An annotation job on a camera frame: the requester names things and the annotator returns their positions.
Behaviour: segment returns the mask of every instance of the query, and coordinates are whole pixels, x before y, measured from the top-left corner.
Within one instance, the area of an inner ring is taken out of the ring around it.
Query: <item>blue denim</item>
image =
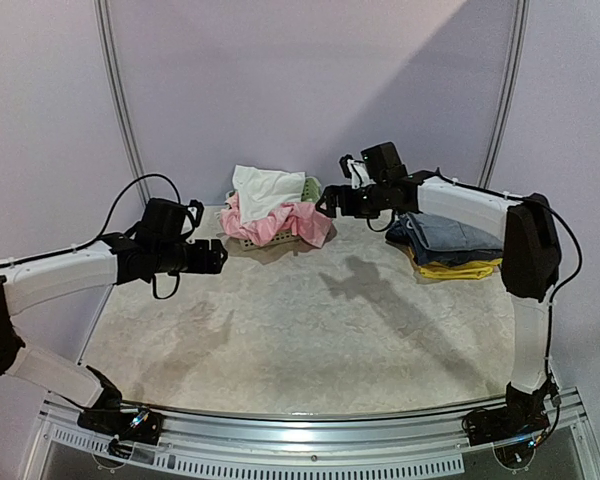
[[[419,266],[439,262],[449,267],[502,257],[502,242],[493,235],[437,215],[407,213],[387,231],[388,241],[413,249]]]

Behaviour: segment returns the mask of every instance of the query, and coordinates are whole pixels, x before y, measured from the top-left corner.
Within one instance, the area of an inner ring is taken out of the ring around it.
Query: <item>ventilation grill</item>
[[[154,467],[205,479],[233,480],[401,480],[439,478],[464,473],[461,455],[382,467],[235,467],[213,462],[193,461],[179,455],[160,454]]]
[[[92,435],[76,432],[58,426],[56,426],[54,429],[53,439],[58,443],[75,447],[78,450],[85,452],[104,454],[107,452],[106,442],[95,438]]]
[[[54,426],[53,440],[88,453],[107,455],[107,441],[94,434]],[[283,467],[240,465],[194,460],[184,455],[157,453],[153,464],[137,464],[199,479],[229,480],[402,480],[440,478],[464,473],[462,455],[371,467]]]

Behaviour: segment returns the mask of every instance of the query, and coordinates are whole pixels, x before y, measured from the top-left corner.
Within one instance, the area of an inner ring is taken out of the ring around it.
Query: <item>yellow cloth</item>
[[[435,278],[438,280],[480,280],[488,277],[493,270],[502,263],[501,258],[490,261],[473,261],[457,267],[447,267],[438,262],[432,262],[424,266],[419,266],[413,260],[413,250],[407,249],[409,259],[413,268],[425,278]]]

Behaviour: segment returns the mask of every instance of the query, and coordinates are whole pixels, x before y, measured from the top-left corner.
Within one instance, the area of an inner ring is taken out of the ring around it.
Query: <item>white cloth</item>
[[[287,173],[236,165],[233,188],[240,198],[240,223],[260,220],[283,203],[302,200],[304,172]]]

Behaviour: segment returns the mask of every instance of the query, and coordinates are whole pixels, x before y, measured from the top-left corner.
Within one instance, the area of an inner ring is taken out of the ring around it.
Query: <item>pink cloth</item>
[[[283,203],[260,220],[240,224],[240,202],[238,194],[227,200],[229,208],[220,211],[220,224],[227,235],[242,240],[251,240],[262,247],[281,230],[291,230],[308,244],[322,248],[331,228],[331,219],[316,211],[310,202]]]

